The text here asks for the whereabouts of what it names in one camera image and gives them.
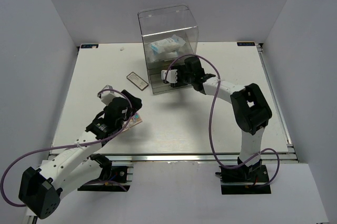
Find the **brown rimmed compact box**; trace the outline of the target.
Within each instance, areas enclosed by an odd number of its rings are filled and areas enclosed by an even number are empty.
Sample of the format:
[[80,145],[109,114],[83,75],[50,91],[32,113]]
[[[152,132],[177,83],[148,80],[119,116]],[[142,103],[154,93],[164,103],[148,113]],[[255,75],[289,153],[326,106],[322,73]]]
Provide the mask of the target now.
[[135,72],[131,72],[126,78],[141,91],[148,87],[148,83]]

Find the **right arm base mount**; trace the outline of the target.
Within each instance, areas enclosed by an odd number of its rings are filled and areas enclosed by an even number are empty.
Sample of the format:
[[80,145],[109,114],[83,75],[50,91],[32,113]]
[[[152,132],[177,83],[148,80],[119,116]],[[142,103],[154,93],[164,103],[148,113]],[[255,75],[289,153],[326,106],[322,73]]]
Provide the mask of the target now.
[[265,165],[253,171],[248,176],[240,169],[224,169],[215,173],[220,179],[222,195],[250,195],[250,194],[271,194],[269,175]]

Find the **cotton pad pack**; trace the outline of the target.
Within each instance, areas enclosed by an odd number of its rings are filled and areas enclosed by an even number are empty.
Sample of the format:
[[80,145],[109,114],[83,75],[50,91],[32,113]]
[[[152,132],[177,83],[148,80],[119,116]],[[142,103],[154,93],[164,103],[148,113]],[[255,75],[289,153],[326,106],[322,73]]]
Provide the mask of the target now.
[[159,54],[163,52],[169,53],[178,50],[185,43],[184,39],[174,34],[172,37],[150,43],[150,48]]
[[156,53],[154,51],[150,51],[148,55],[148,60],[152,62],[158,62],[158,61],[169,61],[174,60],[178,57],[178,51],[172,51],[169,53],[163,52],[163,53]]

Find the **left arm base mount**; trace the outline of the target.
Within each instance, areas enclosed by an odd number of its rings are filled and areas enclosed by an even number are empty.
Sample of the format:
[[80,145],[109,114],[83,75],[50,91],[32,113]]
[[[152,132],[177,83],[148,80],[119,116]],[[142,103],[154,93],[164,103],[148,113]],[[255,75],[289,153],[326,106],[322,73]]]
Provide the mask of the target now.
[[128,192],[133,180],[133,170],[133,166],[114,165],[107,179],[90,181],[77,190],[90,192]]

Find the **clear acrylic drawer organizer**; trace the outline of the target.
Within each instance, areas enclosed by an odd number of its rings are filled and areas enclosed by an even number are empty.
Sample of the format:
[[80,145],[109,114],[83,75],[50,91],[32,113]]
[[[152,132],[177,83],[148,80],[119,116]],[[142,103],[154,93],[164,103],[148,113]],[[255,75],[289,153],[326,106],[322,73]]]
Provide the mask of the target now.
[[195,54],[199,41],[197,22],[186,4],[145,9],[137,14],[152,93],[173,90],[161,72],[179,56]]

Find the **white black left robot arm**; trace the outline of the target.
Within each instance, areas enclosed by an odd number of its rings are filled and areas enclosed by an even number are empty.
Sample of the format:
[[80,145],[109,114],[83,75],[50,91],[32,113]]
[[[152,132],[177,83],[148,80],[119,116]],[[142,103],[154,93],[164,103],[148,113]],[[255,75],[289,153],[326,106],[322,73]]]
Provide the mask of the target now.
[[112,89],[98,97],[105,104],[75,142],[39,168],[29,167],[22,175],[19,199],[39,218],[46,219],[61,200],[88,182],[105,183],[115,178],[112,162],[98,153],[132,116],[142,108],[142,100],[123,90],[116,96]]

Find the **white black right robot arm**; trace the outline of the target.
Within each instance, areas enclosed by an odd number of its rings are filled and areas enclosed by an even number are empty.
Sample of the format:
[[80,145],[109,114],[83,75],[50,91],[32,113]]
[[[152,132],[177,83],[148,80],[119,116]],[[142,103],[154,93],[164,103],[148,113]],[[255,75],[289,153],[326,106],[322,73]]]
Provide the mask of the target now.
[[250,85],[236,85],[221,79],[219,72],[206,73],[202,68],[198,55],[183,55],[182,65],[171,63],[168,69],[161,72],[161,79],[171,87],[191,85],[193,89],[204,95],[228,102],[233,109],[235,121],[241,129],[241,149],[237,165],[221,165],[222,177],[252,180],[262,166],[261,142],[266,126],[272,117],[260,87]]

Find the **colourful eyeshadow palette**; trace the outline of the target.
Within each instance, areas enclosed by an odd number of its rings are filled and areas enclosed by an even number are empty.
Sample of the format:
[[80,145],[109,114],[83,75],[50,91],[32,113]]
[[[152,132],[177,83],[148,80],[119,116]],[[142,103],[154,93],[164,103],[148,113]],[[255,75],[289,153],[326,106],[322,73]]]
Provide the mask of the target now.
[[134,127],[142,122],[142,119],[138,113],[135,113],[129,122],[129,127]]

